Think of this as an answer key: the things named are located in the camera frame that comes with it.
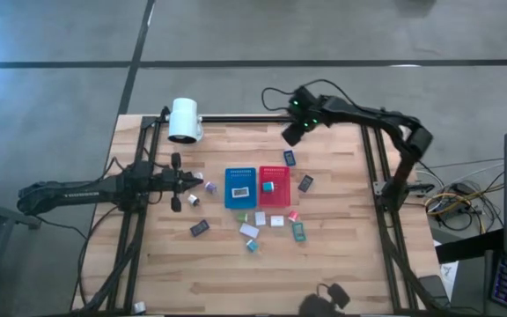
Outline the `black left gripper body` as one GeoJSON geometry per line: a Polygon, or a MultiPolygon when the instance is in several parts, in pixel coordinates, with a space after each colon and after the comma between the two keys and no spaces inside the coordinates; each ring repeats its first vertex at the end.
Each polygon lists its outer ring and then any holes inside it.
{"type": "Polygon", "coordinates": [[[171,154],[171,165],[162,166],[163,190],[173,193],[171,198],[171,209],[174,212],[181,212],[180,193],[180,167],[181,157],[178,152],[171,154]]]}

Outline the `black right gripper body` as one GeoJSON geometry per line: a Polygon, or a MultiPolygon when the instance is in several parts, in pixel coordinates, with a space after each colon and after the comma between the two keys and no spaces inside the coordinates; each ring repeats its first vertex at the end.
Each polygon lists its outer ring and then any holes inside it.
{"type": "Polygon", "coordinates": [[[287,108],[291,123],[282,132],[288,145],[297,145],[305,133],[311,132],[320,124],[322,103],[322,97],[316,97],[304,85],[292,93],[287,108]]]}

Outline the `white power adapter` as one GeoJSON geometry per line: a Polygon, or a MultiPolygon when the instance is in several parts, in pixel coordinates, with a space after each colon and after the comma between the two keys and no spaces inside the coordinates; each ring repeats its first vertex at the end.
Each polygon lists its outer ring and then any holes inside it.
{"type": "Polygon", "coordinates": [[[239,228],[239,232],[241,234],[246,235],[247,237],[256,239],[259,235],[260,230],[257,227],[252,226],[248,223],[242,223],[241,227],[239,228]]]}

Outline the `blue plastic basket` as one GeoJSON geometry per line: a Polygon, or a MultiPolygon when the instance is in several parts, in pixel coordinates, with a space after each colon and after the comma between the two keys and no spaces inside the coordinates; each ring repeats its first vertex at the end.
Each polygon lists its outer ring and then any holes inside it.
{"type": "Polygon", "coordinates": [[[227,209],[253,209],[257,206],[256,170],[253,167],[227,168],[224,178],[224,206],[227,209]],[[233,188],[249,188],[249,196],[233,198],[233,188]]]}

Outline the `red plastic basket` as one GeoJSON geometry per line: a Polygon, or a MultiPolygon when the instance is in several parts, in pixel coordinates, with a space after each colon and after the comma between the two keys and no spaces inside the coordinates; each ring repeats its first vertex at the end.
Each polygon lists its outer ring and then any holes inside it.
{"type": "Polygon", "coordinates": [[[287,166],[261,166],[259,168],[259,205],[282,208],[290,206],[290,169],[287,166]],[[272,181],[273,192],[264,192],[262,183],[272,181]]]}

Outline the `black desk crossbar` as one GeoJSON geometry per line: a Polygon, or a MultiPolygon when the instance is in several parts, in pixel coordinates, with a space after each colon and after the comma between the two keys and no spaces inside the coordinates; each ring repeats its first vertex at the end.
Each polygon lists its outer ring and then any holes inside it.
{"type": "Polygon", "coordinates": [[[504,230],[499,229],[471,238],[444,243],[436,247],[439,264],[484,256],[489,250],[502,250],[504,230]]]}

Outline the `white paper sheet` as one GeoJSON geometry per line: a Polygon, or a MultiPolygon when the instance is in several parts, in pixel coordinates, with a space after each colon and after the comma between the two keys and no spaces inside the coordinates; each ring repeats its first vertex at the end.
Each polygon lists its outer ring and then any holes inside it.
{"type": "Polygon", "coordinates": [[[451,290],[454,286],[458,266],[459,262],[448,262],[440,265],[440,277],[446,291],[451,290]]]}

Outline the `black phone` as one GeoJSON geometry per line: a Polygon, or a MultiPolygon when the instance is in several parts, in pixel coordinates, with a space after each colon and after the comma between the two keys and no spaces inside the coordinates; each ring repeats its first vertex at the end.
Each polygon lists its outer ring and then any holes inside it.
{"type": "Polygon", "coordinates": [[[440,276],[423,276],[419,277],[418,281],[437,304],[441,306],[450,305],[449,297],[440,276]]]}

